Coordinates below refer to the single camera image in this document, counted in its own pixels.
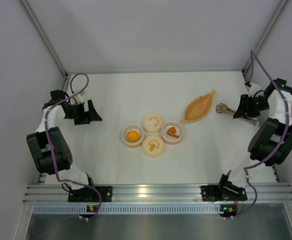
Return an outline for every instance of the white table surface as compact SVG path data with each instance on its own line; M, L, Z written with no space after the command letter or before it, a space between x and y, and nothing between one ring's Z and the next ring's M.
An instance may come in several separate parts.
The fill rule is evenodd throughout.
M89 78L85 102L92 99L103 121L74 126L73 120L64 120L60 129L74 164L96 184L217 183L222 173L236 168L248 155L257 128L215 112L219 103L237 109L240 95L247 93L241 72L90 74ZM84 76L77 77L74 90L85 82ZM121 142L126 125L141 125L143 116L152 112L165 121L181 121L187 106L212 89L217 94L211 111L183 124L183 140L166 144L162 156L149 158L140 147L128 148ZM251 182L275 182L272 168L262 168ZM55 183L54 175L47 176L46 184Z

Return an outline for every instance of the round container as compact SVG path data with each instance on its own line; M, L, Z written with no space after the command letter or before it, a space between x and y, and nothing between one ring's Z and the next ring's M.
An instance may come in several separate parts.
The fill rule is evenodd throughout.
M150 113L142 119L142 126L149 133L157 133L161 130L164 119L157 113Z
M179 136L179 138L170 136L167 134L168 129L175 127L176 128L176 135ZM182 126L180 125L180 123L176 122L176 121L168 121L166 122L163 126L162 129L160 131L162 139L164 140L165 143L168 144L177 144L181 141L181 139L184 137L184 130L182 128Z
M142 143L142 151L150 158L157 158L165 151L165 143L158 136L146 137Z
M139 133L139 139L136 142L129 142L127 141L127 134L130 131L136 131L137 133ZM126 126L121 133L121 139L124 142L125 145L127 145L130 148L136 148L139 147L142 144L142 141L145 138L145 133L143 131L143 129L136 125L136 124L130 124L128 126Z

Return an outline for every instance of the metal tongs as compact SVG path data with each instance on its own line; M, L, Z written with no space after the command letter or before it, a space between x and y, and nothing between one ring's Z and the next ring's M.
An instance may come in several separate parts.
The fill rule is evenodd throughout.
M224 103L220 103L216 105L216 112L219 114L227 114L229 116L234 116L235 114L235 110L227 107L226 104ZM246 123L250 123L252 125L254 125L255 127L258 126L258 120L255 118L250 118L250 117L240 117L238 118L240 120L243 120Z

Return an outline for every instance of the container lid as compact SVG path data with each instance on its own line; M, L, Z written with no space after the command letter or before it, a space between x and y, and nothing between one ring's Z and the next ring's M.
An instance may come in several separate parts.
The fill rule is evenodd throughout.
M158 136L149 136L142 143L142 151L150 158L157 158L165 151L165 143Z
M150 113L142 119L142 126L149 133L159 132L164 124L164 119L157 113Z

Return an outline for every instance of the toy fruit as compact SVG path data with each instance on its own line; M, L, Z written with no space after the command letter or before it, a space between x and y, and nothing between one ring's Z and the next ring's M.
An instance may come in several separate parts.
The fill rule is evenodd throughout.
M170 129L168 129L167 134L169 136L172 136L174 138L179 138L179 136L177 136L175 133L177 132L176 128L173 126Z
M130 131L127 133L127 141L131 143L135 143L136 141L139 140L139 133L137 131Z
M200 96L199 98L192 101L192 103L189 104L186 109L182 122L185 123L195 121L205 116L211 108L215 93L216 91L213 90L211 93Z

